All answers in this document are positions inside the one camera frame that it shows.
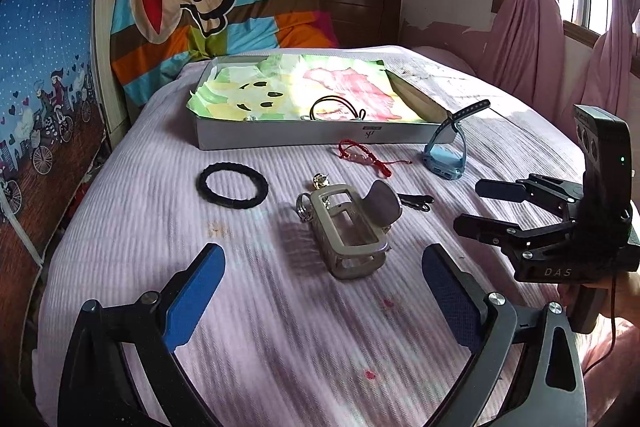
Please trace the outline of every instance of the red bracelet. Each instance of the red bracelet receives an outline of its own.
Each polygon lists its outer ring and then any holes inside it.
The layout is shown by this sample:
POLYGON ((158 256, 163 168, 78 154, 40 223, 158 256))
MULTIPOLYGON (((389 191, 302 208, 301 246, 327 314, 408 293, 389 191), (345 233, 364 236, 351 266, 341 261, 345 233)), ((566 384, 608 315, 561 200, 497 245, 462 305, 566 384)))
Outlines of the red bracelet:
POLYGON ((369 149, 364 147, 364 145, 354 142, 353 140, 340 140, 340 143, 338 143, 338 151, 340 152, 340 158, 346 159, 348 161, 360 163, 362 165, 373 165, 374 167, 378 168, 380 172, 382 172, 382 175, 385 178, 390 178, 392 174, 391 169, 387 167, 387 165, 391 165, 393 163, 407 163, 407 164, 412 163, 408 160, 396 160, 394 162, 381 162, 378 158, 376 158, 376 155, 374 155, 369 149), (348 152, 348 149, 350 149, 351 147, 357 147, 361 149, 366 154, 366 156, 363 156, 362 154, 359 154, 359 153, 348 152))

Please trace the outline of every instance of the box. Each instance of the box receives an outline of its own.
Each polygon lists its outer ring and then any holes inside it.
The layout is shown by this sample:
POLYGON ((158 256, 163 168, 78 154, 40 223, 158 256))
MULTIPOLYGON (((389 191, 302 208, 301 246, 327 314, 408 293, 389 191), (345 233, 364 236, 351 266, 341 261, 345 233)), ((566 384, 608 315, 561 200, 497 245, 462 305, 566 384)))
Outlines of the box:
MULTIPOLYGON (((224 66, 253 66, 265 56, 217 57, 205 68, 198 87, 224 66)), ((288 145, 338 144, 351 139, 362 144, 424 143, 447 118, 447 111, 426 94, 390 71, 392 89, 425 122, 367 122, 356 120, 252 120, 195 119, 198 147, 204 151, 288 145)), ((451 127, 440 133, 438 143, 455 139, 451 127)))

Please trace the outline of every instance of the mattress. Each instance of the mattress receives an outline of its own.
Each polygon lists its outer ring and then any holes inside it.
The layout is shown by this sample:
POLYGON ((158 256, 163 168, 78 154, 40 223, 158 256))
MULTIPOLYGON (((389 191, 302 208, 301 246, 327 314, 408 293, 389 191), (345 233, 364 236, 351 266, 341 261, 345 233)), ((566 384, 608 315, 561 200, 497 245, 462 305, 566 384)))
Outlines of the mattress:
MULTIPOLYGON (((497 248, 458 237, 452 222, 467 212, 525 229, 549 225, 555 218, 542 210, 481 199, 474 185, 479 178, 514 180, 530 172, 579 182, 580 150, 513 97, 414 52, 394 46, 316 52, 381 58, 452 111, 488 98, 491 109, 463 123, 468 143, 463 178, 450 182, 429 172, 418 160, 423 144, 372 146, 384 161, 414 162, 393 165, 388 183, 405 194, 433 195, 433 210, 405 208, 388 234, 392 250, 385 265, 365 279, 336 280, 324 267, 308 224, 296 215, 296 197, 309 190, 318 172, 366 194, 376 172, 341 160, 334 146, 200 151, 186 103, 206 62, 188 64, 175 82, 153 95, 114 150, 52 258, 33 357, 36 403, 51 426, 82 303, 93 298, 104 307, 122 305, 145 291, 159 291, 206 243, 225 250, 226 273, 191 340, 176 355, 225 426, 423 425, 469 357, 422 277, 422 251, 431 243, 442 244, 482 288, 500 291, 513 303, 541 307, 558 299, 553 285, 515 282, 497 248), (232 210, 199 197, 198 174, 220 161, 262 172, 270 184, 266 201, 232 210)), ((254 195, 251 182, 238 174, 214 176, 210 184, 221 194, 254 195)), ((597 327, 590 336, 577 335, 583 359, 604 323, 597 327)), ((517 356, 514 348, 481 421, 497 414, 517 356)), ((127 358, 148 413, 166 422, 134 349, 127 349, 127 358)))

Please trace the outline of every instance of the white strap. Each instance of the white strap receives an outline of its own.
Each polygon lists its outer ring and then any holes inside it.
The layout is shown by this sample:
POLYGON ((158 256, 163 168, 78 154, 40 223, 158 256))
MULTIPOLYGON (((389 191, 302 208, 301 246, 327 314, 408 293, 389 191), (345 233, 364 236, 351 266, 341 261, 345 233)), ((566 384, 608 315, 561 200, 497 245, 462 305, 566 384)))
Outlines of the white strap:
POLYGON ((18 237, 22 241, 25 248, 31 254, 31 257, 33 257, 33 260, 35 261, 35 263, 39 267, 42 267, 42 259, 38 254, 38 250, 36 250, 36 247, 33 246, 31 239, 29 239, 29 236, 24 231, 23 227, 20 225, 20 222, 16 219, 16 217, 14 216, 14 213, 12 213, 11 208, 9 207, 9 202, 6 200, 6 197, 4 195, 4 190, 1 190, 1 189, 0 189, 0 208, 2 208, 2 213, 4 214, 4 217, 9 221, 9 223, 11 223, 11 226, 14 227, 15 233, 18 234, 18 237))

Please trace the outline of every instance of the headboard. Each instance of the headboard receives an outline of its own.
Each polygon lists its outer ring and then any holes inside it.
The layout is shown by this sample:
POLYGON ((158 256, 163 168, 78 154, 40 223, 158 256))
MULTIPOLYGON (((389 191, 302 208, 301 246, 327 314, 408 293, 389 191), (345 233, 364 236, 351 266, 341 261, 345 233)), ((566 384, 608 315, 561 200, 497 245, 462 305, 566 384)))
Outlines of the headboard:
POLYGON ((401 0, 326 0, 341 48, 398 44, 401 0))

